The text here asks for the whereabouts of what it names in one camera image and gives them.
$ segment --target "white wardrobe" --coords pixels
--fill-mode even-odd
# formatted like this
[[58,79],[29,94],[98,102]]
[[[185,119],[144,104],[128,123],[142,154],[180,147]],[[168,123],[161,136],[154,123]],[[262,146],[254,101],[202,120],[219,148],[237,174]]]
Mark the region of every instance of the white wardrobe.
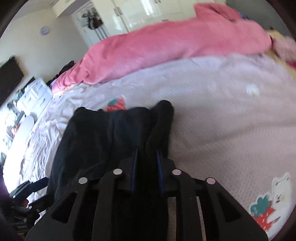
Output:
[[110,35],[123,34],[161,21],[195,17],[193,5],[221,0],[92,0]]

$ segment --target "white fabric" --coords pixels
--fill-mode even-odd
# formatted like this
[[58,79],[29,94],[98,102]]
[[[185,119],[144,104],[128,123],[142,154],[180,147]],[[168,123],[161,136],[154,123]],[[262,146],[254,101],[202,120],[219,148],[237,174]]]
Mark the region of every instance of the white fabric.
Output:
[[[272,59],[242,55],[172,61],[105,84],[75,86],[51,100],[11,178],[20,173],[21,183],[49,177],[74,111],[80,106],[105,109],[120,96],[126,108],[169,100],[175,108],[169,158],[195,178],[217,179],[246,210],[286,172],[294,189],[296,83]],[[286,221],[295,193],[267,232],[269,238]]]

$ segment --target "metal rivet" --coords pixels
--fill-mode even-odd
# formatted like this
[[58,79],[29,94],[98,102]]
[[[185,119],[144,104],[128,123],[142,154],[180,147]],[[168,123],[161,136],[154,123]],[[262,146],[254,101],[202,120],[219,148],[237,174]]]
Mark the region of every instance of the metal rivet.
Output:
[[121,173],[122,173],[122,170],[120,168],[113,170],[113,174],[115,175],[120,175]]
[[182,172],[179,169],[174,169],[172,173],[176,176],[180,175]]
[[207,183],[213,185],[213,184],[216,183],[216,180],[214,178],[210,177],[210,178],[207,179]]
[[86,177],[82,177],[82,178],[80,178],[79,180],[78,180],[78,182],[80,183],[80,184],[85,184],[85,183],[87,183],[87,178]]

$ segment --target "black television screen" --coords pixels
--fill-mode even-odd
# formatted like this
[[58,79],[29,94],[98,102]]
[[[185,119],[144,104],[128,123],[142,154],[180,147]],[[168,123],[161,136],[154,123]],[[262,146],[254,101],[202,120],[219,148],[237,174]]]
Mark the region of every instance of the black television screen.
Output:
[[20,70],[15,57],[0,66],[0,106],[21,82],[24,74]]

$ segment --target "pink bed sheet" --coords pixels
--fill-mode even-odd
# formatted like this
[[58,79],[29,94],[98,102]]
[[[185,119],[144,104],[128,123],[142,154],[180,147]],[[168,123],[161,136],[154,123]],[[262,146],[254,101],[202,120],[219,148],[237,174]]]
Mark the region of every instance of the pink bed sheet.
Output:
[[98,42],[75,66],[59,76],[53,92],[71,84],[118,79],[170,60],[255,54],[271,48],[271,39],[261,26],[243,20],[230,7],[220,4],[196,4],[194,7],[195,18],[157,23]]

